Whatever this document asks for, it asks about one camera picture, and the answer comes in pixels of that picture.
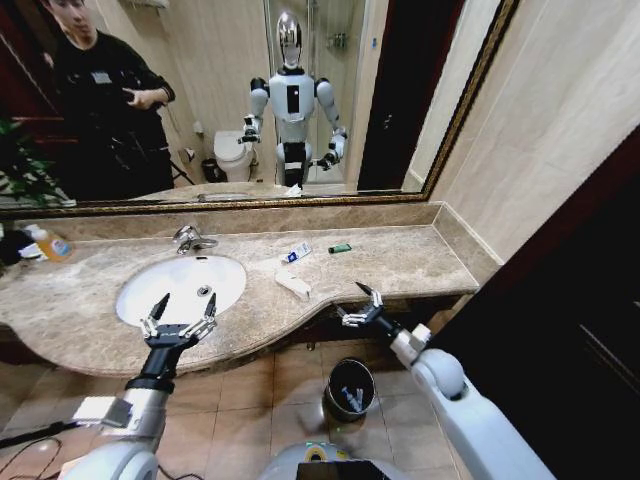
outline bottle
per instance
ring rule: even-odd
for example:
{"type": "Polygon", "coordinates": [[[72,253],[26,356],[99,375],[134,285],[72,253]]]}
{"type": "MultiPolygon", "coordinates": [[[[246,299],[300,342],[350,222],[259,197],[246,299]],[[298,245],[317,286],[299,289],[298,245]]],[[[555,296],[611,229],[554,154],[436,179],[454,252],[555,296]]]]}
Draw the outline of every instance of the bottle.
{"type": "Polygon", "coordinates": [[[25,228],[31,238],[38,244],[40,250],[53,262],[64,262],[71,256],[71,245],[52,232],[47,232],[38,225],[25,228]]]}

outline black trash can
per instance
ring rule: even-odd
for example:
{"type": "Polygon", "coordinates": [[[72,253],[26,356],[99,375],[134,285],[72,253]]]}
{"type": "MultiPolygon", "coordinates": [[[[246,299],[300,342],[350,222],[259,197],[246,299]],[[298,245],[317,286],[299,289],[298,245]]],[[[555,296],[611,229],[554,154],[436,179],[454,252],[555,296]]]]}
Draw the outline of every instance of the black trash can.
{"type": "Polygon", "coordinates": [[[227,181],[227,174],[218,166],[218,162],[215,158],[207,158],[202,161],[202,172],[209,183],[227,181]]]}
{"type": "Polygon", "coordinates": [[[324,403],[336,420],[355,422],[367,414],[375,391],[373,375],[365,364],[357,358],[344,358],[331,370],[324,389],[324,403]],[[362,389],[361,408],[357,402],[358,389],[362,389]]]}

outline humanoid robot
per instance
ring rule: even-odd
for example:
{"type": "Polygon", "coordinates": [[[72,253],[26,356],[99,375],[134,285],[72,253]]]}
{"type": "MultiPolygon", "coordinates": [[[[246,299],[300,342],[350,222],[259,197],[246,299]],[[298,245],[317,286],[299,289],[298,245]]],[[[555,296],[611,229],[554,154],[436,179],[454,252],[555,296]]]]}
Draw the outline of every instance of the humanoid robot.
{"type": "Polygon", "coordinates": [[[264,109],[271,99],[280,137],[276,147],[278,183],[302,187],[312,164],[313,151],[307,142],[307,132],[314,97],[333,128],[329,152],[315,164],[328,170],[342,160],[347,131],[338,124],[340,115],[329,81],[320,78],[314,82],[300,67],[302,29],[296,17],[284,12],[277,28],[283,65],[269,82],[259,77],[251,80],[251,114],[244,118],[244,135],[238,143],[260,142],[264,109]]]}

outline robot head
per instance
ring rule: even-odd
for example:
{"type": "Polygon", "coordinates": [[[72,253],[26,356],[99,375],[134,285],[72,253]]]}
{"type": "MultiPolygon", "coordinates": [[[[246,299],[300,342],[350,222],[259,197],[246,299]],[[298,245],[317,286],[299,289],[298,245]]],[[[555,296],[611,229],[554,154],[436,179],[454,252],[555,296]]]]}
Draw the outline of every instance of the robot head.
{"type": "Polygon", "coordinates": [[[302,29],[295,15],[283,12],[278,19],[278,37],[280,37],[280,53],[285,68],[298,68],[302,52],[302,29]]]}

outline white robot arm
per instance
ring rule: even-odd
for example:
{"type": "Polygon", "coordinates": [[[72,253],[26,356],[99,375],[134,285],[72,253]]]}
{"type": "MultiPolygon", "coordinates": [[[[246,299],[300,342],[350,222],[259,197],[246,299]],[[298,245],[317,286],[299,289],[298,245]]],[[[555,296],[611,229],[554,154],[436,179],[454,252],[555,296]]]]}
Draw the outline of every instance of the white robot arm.
{"type": "Polygon", "coordinates": [[[137,377],[129,380],[124,398],[88,397],[74,415],[82,425],[102,424],[102,434],[114,442],[82,458],[65,480],[155,480],[154,455],[164,432],[166,403],[180,355],[197,345],[217,325],[216,294],[212,293],[202,318],[191,324],[159,324],[169,302],[165,295],[141,320],[145,342],[151,349],[137,377]]]}
{"type": "Polygon", "coordinates": [[[262,116],[269,102],[269,85],[260,78],[251,80],[251,114],[244,117],[244,135],[238,143],[260,142],[262,130],[262,116]]]}
{"type": "Polygon", "coordinates": [[[329,83],[329,80],[326,78],[318,80],[315,84],[315,90],[318,103],[322,106],[327,120],[329,120],[333,129],[329,142],[329,152],[318,162],[325,170],[328,170],[332,165],[339,163],[344,156],[344,144],[347,140],[347,131],[338,124],[340,115],[336,108],[333,87],[329,83]]]}
{"type": "Polygon", "coordinates": [[[452,355],[424,350],[429,329],[408,332],[385,320],[380,293],[358,284],[372,303],[355,315],[339,309],[345,326],[373,323],[392,339],[391,349],[433,404],[451,442],[475,480],[546,480],[555,478],[500,409],[483,397],[452,355]]]}

